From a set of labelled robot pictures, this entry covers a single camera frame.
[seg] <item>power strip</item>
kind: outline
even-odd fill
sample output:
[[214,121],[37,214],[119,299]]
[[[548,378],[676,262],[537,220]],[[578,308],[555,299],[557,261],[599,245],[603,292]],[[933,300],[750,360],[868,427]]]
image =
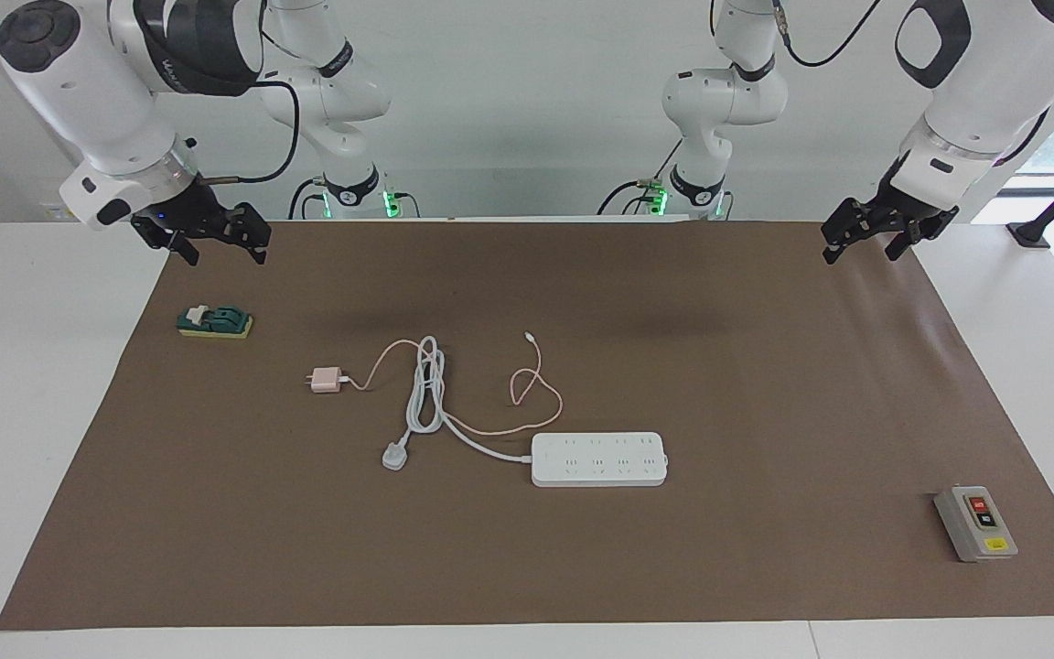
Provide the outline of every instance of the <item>power strip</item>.
[[652,488],[669,464],[658,433],[540,433],[530,459],[541,488]]

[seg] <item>white plug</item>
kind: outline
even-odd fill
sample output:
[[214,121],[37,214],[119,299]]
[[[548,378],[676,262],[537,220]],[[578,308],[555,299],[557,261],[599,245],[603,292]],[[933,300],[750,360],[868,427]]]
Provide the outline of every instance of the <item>white plug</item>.
[[307,376],[307,384],[313,393],[339,393],[340,385],[346,385],[349,381],[338,366],[316,368]]
[[380,464],[385,464],[385,468],[390,471],[401,471],[401,468],[406,465],[406,460],[409,460],[409,451],[406,447],[398,445],[398,443],[390,443],[389,447],[385,448],[385,454],[380,458]]

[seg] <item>brown paper sheet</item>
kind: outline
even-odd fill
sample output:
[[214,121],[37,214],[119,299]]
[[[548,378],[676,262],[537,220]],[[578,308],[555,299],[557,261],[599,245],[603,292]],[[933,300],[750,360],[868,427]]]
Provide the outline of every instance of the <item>brown paper sheet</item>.
[[[919,263],[838,267],[815,225],[284,225],[267,267],[171,259],[0,629],[779,621],[1054,614],[1054,497]],[[238,305],[246,342],[180,337]],[[657,489],[541,490],[438,433],[405,470],[412,350],[447,407],[553,430],[656,430]],[[497,441],[526,453],[529,433]],[[955,562],[932,492],[984,484],[1009,562]]]

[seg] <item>white wall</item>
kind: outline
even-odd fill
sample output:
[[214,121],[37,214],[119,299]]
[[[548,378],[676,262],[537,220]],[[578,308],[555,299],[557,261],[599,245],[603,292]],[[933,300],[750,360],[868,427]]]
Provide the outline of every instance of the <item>white wall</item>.
[[[18,3],[0,0],[0,18]],[[736,142],[728,185],[737,217],[823,219],[845,196],[871,196],[929,100],[892,55],[911,3],[885,0],[822,70],[780,55],[792,88],[785,115],[774,125],[727,131]],[[796,50],[806,58],[827,54],[866,4],[789,4]],[[594,212],[617,183],[651,175],[677,141],[661,108],[665,79],[726,64],[707,32],[706,0],[339,0],[337,7],[357,53],[392,88],[392,112],[363,125],[377,162],[436,216]],[[288,150],[288,130],[251,95],[158,103],[181,134],[199,139],[206,174],[262,174]],[[980,183],[963,217],[1016,167]],[[0,74],[0,219],[33,217],[26,205],[53,201],[71,169],[58,139]],[[295,185],[317,169],[305,144],[279,182],[221,196],[280,216]]]

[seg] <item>white table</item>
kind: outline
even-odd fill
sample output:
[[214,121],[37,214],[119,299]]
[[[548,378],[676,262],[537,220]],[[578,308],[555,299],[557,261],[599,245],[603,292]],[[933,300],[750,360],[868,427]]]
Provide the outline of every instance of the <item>white table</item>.
[[[1054,257],[994,226],[919,255],[1054,491]],[[0,609],[163,260],[120,228],[0,225]],[[1049,655],[1054,618],[0,634],[1,658]]]

